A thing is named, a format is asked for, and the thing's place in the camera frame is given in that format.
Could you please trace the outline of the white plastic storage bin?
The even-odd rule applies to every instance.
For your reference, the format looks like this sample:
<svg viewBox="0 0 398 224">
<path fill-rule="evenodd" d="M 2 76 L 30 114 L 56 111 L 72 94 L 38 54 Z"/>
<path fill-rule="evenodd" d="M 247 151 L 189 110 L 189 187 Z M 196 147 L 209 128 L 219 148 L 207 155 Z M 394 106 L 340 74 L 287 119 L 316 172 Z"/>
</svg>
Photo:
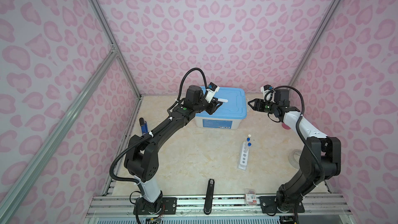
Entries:
<svg viewBox="0 0 398 224">
<path fill-rule="evenodd" d="M 195 124 L 200 128 L 212 128 L 212 129 L 225 129 L 225 130 L 236 130 L 238 129 L 241 119 L 220 119 L 220 118 L 204 118 L 195 117 Z"/>
</svg>

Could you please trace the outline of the blue plastic bin lid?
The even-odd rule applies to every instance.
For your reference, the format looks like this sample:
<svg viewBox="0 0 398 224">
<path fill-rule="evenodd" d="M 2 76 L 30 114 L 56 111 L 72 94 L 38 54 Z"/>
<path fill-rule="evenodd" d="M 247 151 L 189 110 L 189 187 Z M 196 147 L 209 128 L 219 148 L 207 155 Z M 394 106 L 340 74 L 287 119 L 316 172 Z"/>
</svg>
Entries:
<svg viewBox="0 0 398 224">
<path fill-rule="evenodd" d="M 227 100 L 212 115 L 201 112 L 196 118 L 221 118 L 221 119 L 245 119 L 247 116 L 246 94 L 243 89 L 220 87 L 215 94 L 218 99 Z"/>
</svg>

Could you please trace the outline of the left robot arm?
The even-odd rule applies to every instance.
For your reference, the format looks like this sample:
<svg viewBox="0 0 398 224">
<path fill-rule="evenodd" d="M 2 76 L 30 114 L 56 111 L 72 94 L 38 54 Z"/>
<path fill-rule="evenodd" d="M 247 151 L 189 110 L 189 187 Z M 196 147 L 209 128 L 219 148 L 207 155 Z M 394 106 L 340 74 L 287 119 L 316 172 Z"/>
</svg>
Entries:
<svg viewBox="0 0 398 224">
<path fill-rule="evenodd" d="M 135 183 L 141 196 L 134 203 L 135 214 L 142 209 L 157 214 L 162 208 L 163 193 L 155 179 L 159 168 L 158 152 L 165 142 L 185 127 L 196 114 L 212 115 L 223 102 L 215 97 L 219 87 L 210 83 L 206 89 L 191 85 L 183 99 L 176 100 L 167 110 L 168 117 L 152 131 L 130 138 L 128 147 L 112 162 L 109 176 L 116 181 Z"/>
</svg>

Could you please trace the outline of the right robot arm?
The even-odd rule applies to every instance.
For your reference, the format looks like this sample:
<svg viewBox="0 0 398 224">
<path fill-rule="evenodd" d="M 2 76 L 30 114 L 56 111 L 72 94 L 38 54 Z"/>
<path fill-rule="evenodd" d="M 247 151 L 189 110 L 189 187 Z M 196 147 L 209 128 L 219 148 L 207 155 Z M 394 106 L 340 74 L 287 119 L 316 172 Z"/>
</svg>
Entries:
<svg viewBox="0 0 398 224">
<path fill-rule="evenodd" d="M 263 98 L 248 102 L 251 109 L 274 115 L 274 122 L 283 123 L 295 131 L 304 145 L 298 172 L 279 187 L 274 204 L 282 213 L 296 213 L 308 193 L 321 182 L 340 174 L 341 141 L 321 132 L 304 117 L 304 98 L 294 87 L 265 85 L 261 92 Z"/>
</svg>

